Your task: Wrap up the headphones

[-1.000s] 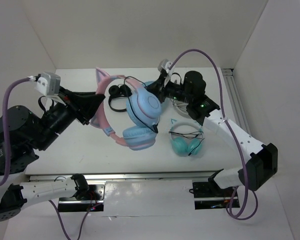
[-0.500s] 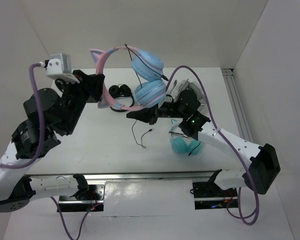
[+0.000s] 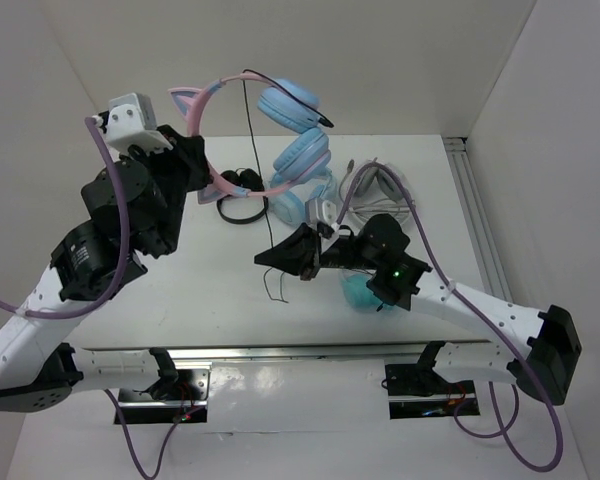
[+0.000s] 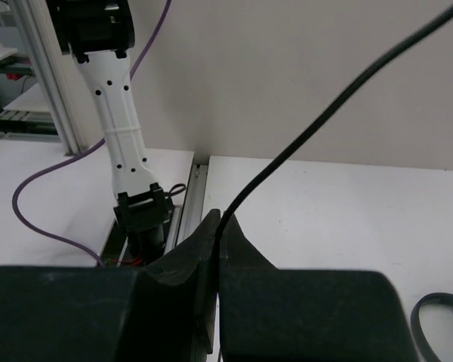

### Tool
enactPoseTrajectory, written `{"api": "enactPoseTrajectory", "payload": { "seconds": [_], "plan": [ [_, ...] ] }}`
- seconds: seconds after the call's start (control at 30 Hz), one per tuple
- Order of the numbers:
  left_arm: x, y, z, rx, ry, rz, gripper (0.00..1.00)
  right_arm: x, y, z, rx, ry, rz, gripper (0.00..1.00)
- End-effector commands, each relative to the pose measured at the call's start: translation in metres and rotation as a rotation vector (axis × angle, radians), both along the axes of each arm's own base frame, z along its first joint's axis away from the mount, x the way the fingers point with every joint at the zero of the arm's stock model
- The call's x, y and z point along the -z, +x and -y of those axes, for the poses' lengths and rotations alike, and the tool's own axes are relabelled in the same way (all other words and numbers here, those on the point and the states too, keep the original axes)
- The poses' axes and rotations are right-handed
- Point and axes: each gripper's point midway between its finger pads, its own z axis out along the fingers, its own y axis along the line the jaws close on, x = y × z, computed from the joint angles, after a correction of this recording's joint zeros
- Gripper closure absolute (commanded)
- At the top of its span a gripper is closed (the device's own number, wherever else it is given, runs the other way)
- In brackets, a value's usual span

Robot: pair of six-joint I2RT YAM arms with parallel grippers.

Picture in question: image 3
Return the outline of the pink blue cat-ear headphones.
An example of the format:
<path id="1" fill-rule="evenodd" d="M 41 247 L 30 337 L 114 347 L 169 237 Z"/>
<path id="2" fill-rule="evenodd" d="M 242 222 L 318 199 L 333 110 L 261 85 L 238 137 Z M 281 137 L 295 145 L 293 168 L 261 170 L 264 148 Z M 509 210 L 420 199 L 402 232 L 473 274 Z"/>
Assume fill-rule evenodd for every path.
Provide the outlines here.
<path id="1" fill-rule="evenodd" d="M 243 85 L 249 82 L 265 84 L 266 88 L 257 101 L 258 110 L 294 135 L 213 137 L 211 143 L 204 148 L 211 180 L 208 186 L 197 193 L 200 205 L 227 197 L 267 198 L 280 195 L 317 176 L 331 160 L 329 138 L 324 129 L 331 128 L 333 124 L 319 112 L 318 97 L 289 80 L 272 79 L 251 69 L 216 80 L 204 88 L 181 87 L 169 90 L 173 103 L 187 123 L 190 137 L 202 137 L 201 121 L 207 104 L 214 94 L 234 81 Z M 265 153 L 272 161 L 274 181 L 262 191 L 257 191 L 253 187 L 240 186 L 236 181 L 222 177 L 222 167 L 246 158 L 239 149 L 245 147 L 248 140 L 259 139 L 265 142 Z"/>

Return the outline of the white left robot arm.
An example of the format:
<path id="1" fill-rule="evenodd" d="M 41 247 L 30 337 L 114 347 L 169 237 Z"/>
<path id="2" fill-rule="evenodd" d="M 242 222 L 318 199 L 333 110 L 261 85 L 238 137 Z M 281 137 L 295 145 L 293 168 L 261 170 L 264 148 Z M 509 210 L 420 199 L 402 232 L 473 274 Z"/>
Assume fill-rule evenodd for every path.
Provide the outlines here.
<path id="1" fill-rule="evenodd" d="M 81 191 L 88 219 L 54 248 L 33 292 L 0 329 L 0 411 L 42 411 L 88 390 L 123 389 L 154 400 L 192 399 L 192 375 L 162 347 L 96 351 L 69 334 L 143 276 L 144 256 L 178 245 L 186 196 L 211 181 L 205 142 L 167 125 L 161 147 L 133 141 Z"/>

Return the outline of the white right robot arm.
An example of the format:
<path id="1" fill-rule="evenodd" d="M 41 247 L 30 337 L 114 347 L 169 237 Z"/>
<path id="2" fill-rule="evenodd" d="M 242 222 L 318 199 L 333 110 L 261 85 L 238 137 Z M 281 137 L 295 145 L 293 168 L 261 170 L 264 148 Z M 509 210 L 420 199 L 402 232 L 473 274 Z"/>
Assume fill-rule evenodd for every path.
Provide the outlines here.
<path id="1" fill-rule="evenodd" d="M 399 223 L 380 214 L 357 234 L 334 236 L 329 247 L 303 224 L 254 262 L 304 281 L 323 268 L 366 269 L 372 273 L 367 286 L 381 305 L 429 315 L 476 335 L 477 342 L 465 346 L 427 345 L 416 379 L 428 392 L 474 380 L 515 385 L 538 401 L 564 404 L 582 352 L 571 314 L 556 305 L 520 306 L 452 281 L 407 254 L 409 243 Z"/>

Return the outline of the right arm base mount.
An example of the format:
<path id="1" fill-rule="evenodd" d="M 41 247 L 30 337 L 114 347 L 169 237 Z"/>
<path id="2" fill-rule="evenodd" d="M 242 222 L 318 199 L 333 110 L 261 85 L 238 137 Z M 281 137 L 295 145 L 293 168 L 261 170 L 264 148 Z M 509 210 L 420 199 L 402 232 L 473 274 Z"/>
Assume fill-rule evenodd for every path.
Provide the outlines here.
<path id="1" fill-rule="evenodd" d="M 479 416 L 472 381 L 449 383 L 416 364 L 386 364 L 381 387 L 387 391 L 391 420 L 452 417 L 462 405 L 461 416 Z"/>

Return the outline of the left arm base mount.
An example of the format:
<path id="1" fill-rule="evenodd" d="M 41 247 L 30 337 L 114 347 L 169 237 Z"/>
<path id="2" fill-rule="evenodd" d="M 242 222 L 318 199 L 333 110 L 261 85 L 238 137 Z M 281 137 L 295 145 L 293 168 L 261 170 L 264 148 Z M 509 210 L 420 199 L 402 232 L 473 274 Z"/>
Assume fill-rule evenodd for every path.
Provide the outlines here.
<path id="1" fill-rule="evenodd" d="M 117 402 L 129 425 L 206 423 L 211 362 L 174 359 L 165 348 L 151 348 L 158 379 L 146 388 L 120 388 Z"/>

